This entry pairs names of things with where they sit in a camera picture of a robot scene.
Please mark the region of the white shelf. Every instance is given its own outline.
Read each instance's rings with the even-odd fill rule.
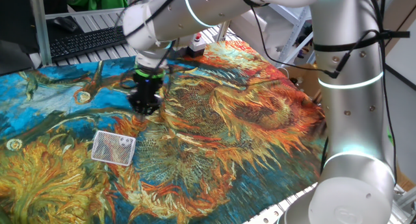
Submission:
[[[277,13],[282,15],[285,19],[287,19],[289,22],[291,22],[294,25],[299,23],[300,14],[302,13],[304,9],[303,7],[290,8],[290,7],[285,7],[285,6],[276,5],[276,4],[270,4],[269,7],[271,7],[273,10],[275,10]],[[311,11],[309,7],[307,6],[306,20],[310,20],[310,19],[312,19]]]

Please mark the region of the black cable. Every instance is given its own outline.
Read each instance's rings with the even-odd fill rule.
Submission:
[[[341,59],[341,61],[338,63],[337,68],[335,69],[334,72],[331,73],[330,77],[333,79],[336,79],[338,77],[338,75],[340,74],[340,72],[343,70],[346,62],[348,62],[348,59],[350,59],[351,53],[353,50],[357,49],[358,45],[364,40],[364,38],[370,33],[373,32],[376,34],[376,38],[379,37],[380,33],[377,30],[371,29],[371,30],[367,30],[364,32],[364,34],[361,36],[360,39],[358,39],[358,41],[355,43],[355,45],[353,47],[351,47],[351,49],[345,53],[345,55],[343,56],[343,58]]]
[[[393,132],[393,126],[391,124],[391,117],[390,117],[390,108],[389,108],[389,100],[387,98],[387,88],[385,85],[385,75],[386,75],[386,65],[385,65],[385,44],[384,44],[384,40],[380,40],[380,47],[381,47],[381,53],[382,53],[382,63],[383,63],[383,92],[384,92],[384,99],[385,99],[385,111],[387,112],[387,120],[389,121],[389,128],[390,128],[390,133],[391,133],[391,139],[393,141],[393,154],[394,154],[394,159],[393,159],[393,164],[394,164],[394,171],[395,171],[395,180],[396,180],[396,184],[397,184],[397,159],[396,159],[396,155],[397,155],[397,150],[396,150],[396,138],[395,138],[395,133]]]
[[[121,88],[123,88],[125,90],[132,90],[133,88],[136,88],[136,86],[129,87],[129,86],[124,86],[124,84],[123,84],[124,79],[127,76],[127,74],[129,74],[134,69],[136,69],[136,68],[131,68],[128,71],[126,71],[125,73],[122,74],[122,76],[120,77],[120,82],[119,82],[119,85],[120,85]]]
[[[261,7],[261,6],[267,6],[269,5],[269,3],[264,3],[264,4],[258,4],[253,2],[252,0],[243,0],[247,5],[251,6],[251,7]]]
[[[326,151],[328,150],[328,142],[329,138],[326,137],[324,150],[322,151],[322,157],[320,158],[320,173],[322,174],[322,171],[324,171],[324,166],[326,162]]]
[[[138,32],[140,29],[142,29],[145,24],[149,23],[150,21],[152,21],[154,18],[156,18],[166,7],[168,7],[168,5],[170,3],[172,3],[172,1],[174,0],[166,0],[161,7],[159,7],[159,9],[157,9],[155,11],[155,13],[153,13],[146,21],[145,23],[142,23],[140,26],[138,26],[135,30],[131,31],[130,33],[128,33],[127,35],[125,35],[126,38],[130,37],[131,35],[133,35],[134,33]]]
[[[384,27],[383,27],[383,15],[380,11],[380,9],[378,8],[378,3],[377,0],[371,0],[371,3],[374,7],[374,11],[376,14],[376,18],[377,18],[377,24],[380,30],[380,34],[384,32]],[[391,124],[391,116],[390,116],[390,109],[389,109],[389,100],[387,98],[387,88],[385,85],[385,42],[384,39],[380,38],[379,41],[380,44],[380,51],[381,51],[381,56],[382,56],[382,70],[383,70],[383,79],[382,79],[382,85],[383,85],[383,93],[384,93],[384,100],[385,100],[385,110],[387,112],[387,120],[389,121],[389,128],[390,128],[390,133],[391,133],[391,138],[393,141],[393,168],[395,171],[395,182],[397,184],[397,160],[396,160],[396,155],[397,155],[397,150],[396,150],[396,138],[395,138],[395,134],[393,132],[393,126]]]
[[[382,17],[384,19],[384,13],[385,13],[385,0],[382,0],[382,3],[380,5],[380,12],[382,14]]]
[[[235,36],[235,37],[240,38],[241,40],[243,40],[243,39],[241,38],[241,36],[239,36],[239,35],[237,35],[237,34],[235,34],[235,33],[232,33],[232,32],[227,32],[227,34],[229,34],[229,35],[233,35],[233,36]]]
[[[308,71],[321,71],[321,72],[323,72],[323,73],[325,73],[325,74],[327,74],[327,75],[331,75],[331,74],[332,74],[332,72],[330,72],[330,71],[326,71],[326,70],[323,70],[323,69],[303,68],[303,67],[300,67],[300,66],[295,66],[295,65],[291,65],[291,64],[284,63],[284,62],[280,62],[280,61],[277,61],[277,60],[273,59],[272,57],[270,57],[270,55],[268,55],[268,53],[267,53],[267,49],[266,49],[266,45],[265,45],[265,38],[264,38],[264,36],[263,36],[263,32],[261,32],[261,26],[260,26],[259,19],[257,18],[257,14],[256,14],[256,13],[255,13],[255,11],[254,11],[254,7],[252,7],[252,6],[250,6],[250,7],[252,8],[252,11],[253,11],[253,13],[254,13],[255,20],[256,20],[256,22],[257,22],[257,26],[259,27],[259,32],[260,32],[261,42],[262,42],[262,44],[263,44],[263,49],[264,49],[264,51],[265,51],[265,53],[266,53],[266,56],[267,56],[267,57],[268,57],[271,61],[273,61],[273,62],[277,62],[277,63],[280,63],[280,64],[283,64],[283,65],[286,65],[286,66],[291,66],[291,67],[294,67],[294,68],[298,68],[298,69],[304,69],[304,70],[308,70]]]
[[[377,0],[370,0],[370,1],[371,1],[371,4],[372,4],[372,7],[374,7],[374,13],[376,14],[376,22],[377,22],[377,25],[378,25],[378,30],[381,33],[381,32],[384,31],[384,28],[383,28],[383,17],[380,13],[380,8],[378,7]]]
[[[120,21],[120,19],[122,18],[122,15],[124,14],[124,12],[130,7],[130,6],[133,6],[133,5],[135,5],[136,3],[138,3],[138,2],[141,2],[141,1],[143,1],[143,0],[134,0],[133,2],[131,2],[127,7],[125,7],[121,12],[120,12],[120,15],[118,16],[118,18],[117,18],[117,20],[116,20],[116,23],[114,24],[114,26],[115,27],[117,27],[117,25],[118,25],[118,22]]]

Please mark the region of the blue light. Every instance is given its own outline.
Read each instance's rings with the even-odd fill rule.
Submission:
[[[358,83],[358,84],[349,84],[349,85],[327,84],[327,83],[323,82],[320,79],[318,79],[318,81],[319,81],[320,85],[322,85],[323,87],[345,90],[345,89],[360,88],[360,87],[364,87],[364,86],[370,85],[372,83],[375,83],[376,81],[378,81],[379,79],[381,79],[383,77],[383,74],[384,74],[384,72],[381,72],[379,75],[377,75],[375,78],[373,78],[371,80],[361,82],[361,83]]]
[[[189,0],[185,0],[185,2],[186,2],[186,4],[187,4],[187,7],[188,7],[188,10],[189,10],[189,12],[190,12],[190,14],[192,15],[192,17],[198,22],[198,23],[200,23],[201,25],[203,25],[203,26],[205,26],[205,27],[215,27],[216,25],[208,25],[208,24],[206,24],[206,23],[204,23],[204,22],[202,22],[196,15],[195,15],[195,13],[194,13],[194,11],[191,9],[191,7],[190,7],[190,4],[189,4]]]
[[[169,49],[169,47],[172,45],[172,42],[169,43],[168,46],[165,47],[165,49]]]

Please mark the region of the sunflower painting print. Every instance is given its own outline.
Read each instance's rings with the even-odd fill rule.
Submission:
[[[0,77],[11,223],[243,223],[316,182],[322,110],[245,42],[169,60],[162,107],[145,122],[120,86],[134,63]],[[91,159],[97,130],[136,138],[130,166]]]

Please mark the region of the metal rack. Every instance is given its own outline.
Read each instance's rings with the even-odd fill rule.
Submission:
[[[261,211],[258,215],[254,216],[252,219],[246,221],[243,224],[277,223],[279,218],[290,207],[291,204],[293,204],[297,199],[299,199],[299,197],[314,189],[316,185],[317,183],[306,188],[305,190],[291,195],[290,197],[284,199],[276,205],[272,205],[266,208],[265,210]],[[395,191],[400,193],[404,192],[404,190],[400,186],[396,186]],[[402,211],[400,209],[400,204],[402,204],[401,201],[408,201],[408,198],[410,197],[413,198],[412,201],[414,201],[413,196],[415,196],[415,193],[416,188],[414,189],[414,191],[412,190],[409,195],[406,195],[406,193],[404,193],[403,197],[405,198],[399,199],[399,201],[397,202],[393,201],[393,209],[388,224],[411,224],[410,221],[412,220],[414,215]]]
[[[309,9],[308,6],[303,7],[303,8],[289,8],[289,7],[284,7],[284,6],[275,5],[275,4],[270,4],[269,6],[270,8],[275,10],[277,13],[279,13],[281,16],[283,16],[285,19],[287,19],[289,22],[293,24],[293,30],[292,30],[291,36],[287,40],[287,43],[285,44],[283,49],[281,50],[281,53],[278,59],[279,61],[284,61],[284,63],[287,63],[297,55],[297,53],[303,48],[303,46],[307,42],[310,41],[311,37],[313,36],[313,35],[312,36],[309,35],[310,36],[309,40],[305,40],[304,41],[305,44],[301,44],[298,46],[298,48],[296,48],[295,52],[297,53],[293,52],[289,56],[289,52],[292,49],[292,46],[294,45],[294,43],[296,42],[296,39],[298,38],[305,22],[312,18],[311,10]],[[281,66],[281,64],[276,63],[275,66],[279,67]]]

